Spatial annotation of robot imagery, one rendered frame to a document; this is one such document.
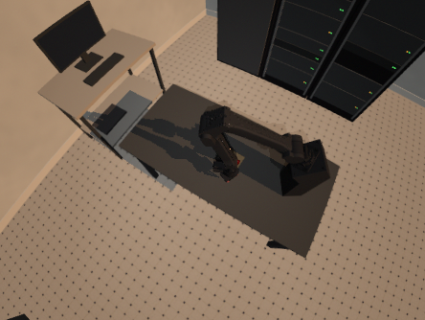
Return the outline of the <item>tan flat mat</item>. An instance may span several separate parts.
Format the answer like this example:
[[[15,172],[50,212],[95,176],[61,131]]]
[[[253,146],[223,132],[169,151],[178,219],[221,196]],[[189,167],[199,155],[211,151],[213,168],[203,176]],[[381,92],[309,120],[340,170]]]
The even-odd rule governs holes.
[[[244,156],[242,156],[242,155],[240,155],[239,153],[237,153],[237,152],[235,152],[235,151],[233,151],[232,149],[231,149],[231,151],[237,156],[237,160],[239,160],[240,162],[239,162],[239,164],[237,165],[237,167],[239,167],[239,165],[241,164],[241,162],[243,161],[243,159],[245,158]]]

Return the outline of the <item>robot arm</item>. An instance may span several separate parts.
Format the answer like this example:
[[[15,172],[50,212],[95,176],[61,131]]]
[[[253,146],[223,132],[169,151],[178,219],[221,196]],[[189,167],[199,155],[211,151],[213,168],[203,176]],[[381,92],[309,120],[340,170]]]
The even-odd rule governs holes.
[[[226,173],[233,174],[237,171],[237,156],[231,151],[222,132],[232,133],[275,149],[282,154],[282,159],[287,163],[305,172],[310,171],[320,154],[319,149],[304,144],[301,135],[290,133],[280,135],[240,118],[230,107],[222,106],[204,112],[200,118],[198,136],[205,147],[212,147],[219,156],[216,162],[213,162],[213,171],[223,172],[225,176]]]

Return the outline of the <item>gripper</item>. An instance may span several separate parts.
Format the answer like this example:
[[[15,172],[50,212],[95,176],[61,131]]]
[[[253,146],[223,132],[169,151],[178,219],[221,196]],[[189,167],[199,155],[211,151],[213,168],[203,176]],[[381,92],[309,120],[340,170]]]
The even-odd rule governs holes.
[[[223,172],[220,173],[220,175],[223,177],[223,179],[227,182],[229,182],[230,180],[232,180],[234,177],[236,177],[239,174],[239,170],[235,171],[235,173],[233,174],[228,174],[226,173],[226,176],[224,175]]]

